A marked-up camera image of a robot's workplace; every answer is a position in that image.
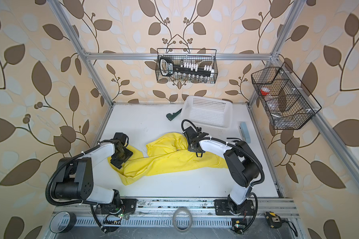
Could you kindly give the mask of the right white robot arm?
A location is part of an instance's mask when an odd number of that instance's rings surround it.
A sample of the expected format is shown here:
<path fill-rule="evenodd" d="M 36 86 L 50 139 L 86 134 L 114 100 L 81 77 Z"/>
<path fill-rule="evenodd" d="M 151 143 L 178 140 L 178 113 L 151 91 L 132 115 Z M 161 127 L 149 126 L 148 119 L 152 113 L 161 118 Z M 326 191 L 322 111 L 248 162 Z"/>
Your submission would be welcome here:
<path fill-rule="evenodd" d="M 195 125 L 181 129 L 188 143 L 188 151 L 196 153 L 197 157 L 210 152 L 225 160 L 235 182 L 227 197 L 227 204 L 233 214 L 241 213 L 249 197 L 253 195 L 253 187 L 265 180 L 263 166 L 248 143 L 243 140 L 228 142 L 209 136 Z"/>

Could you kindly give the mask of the yellow trousers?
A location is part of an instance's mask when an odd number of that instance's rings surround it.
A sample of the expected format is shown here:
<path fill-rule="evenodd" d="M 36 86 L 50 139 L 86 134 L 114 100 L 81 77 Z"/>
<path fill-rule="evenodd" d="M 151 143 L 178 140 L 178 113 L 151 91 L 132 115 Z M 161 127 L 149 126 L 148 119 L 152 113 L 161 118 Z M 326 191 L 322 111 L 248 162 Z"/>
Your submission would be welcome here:
<path fill-rule="evenodd" d="M 133 155 L 121 169 L 111 167 L 119 174 L 124 185 L 130 185 L 144 176 L 154 176 L 196 170 L 200 168 L 227 168 L 225 159 L 213 153 L 206 152 L 197 157 L 194 152 L 187 150 L 185 137 L 176 132 L 167 133 L 146 145 L 147 157 L 132 146 L 128 146 Z"/>

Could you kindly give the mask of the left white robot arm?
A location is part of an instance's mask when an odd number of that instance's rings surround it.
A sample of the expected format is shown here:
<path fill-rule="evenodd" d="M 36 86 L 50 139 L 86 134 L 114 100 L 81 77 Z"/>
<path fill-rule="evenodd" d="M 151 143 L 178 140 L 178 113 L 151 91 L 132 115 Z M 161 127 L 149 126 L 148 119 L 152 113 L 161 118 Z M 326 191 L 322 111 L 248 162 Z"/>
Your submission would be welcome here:
<path fill-rule="evenodd" d="M 87 151 L 71 158 L 62 158 L 46 185 L 47 202 L 54 206 L 107 205 L 113 213 L 123 209 L 118 190 L 95 184 L 93 167 L 109 158 L 112 166 L 121 169 L 133 156 L 128 145 L 129 137 L 117 132 L 112 139 L 100 141 Z"/>

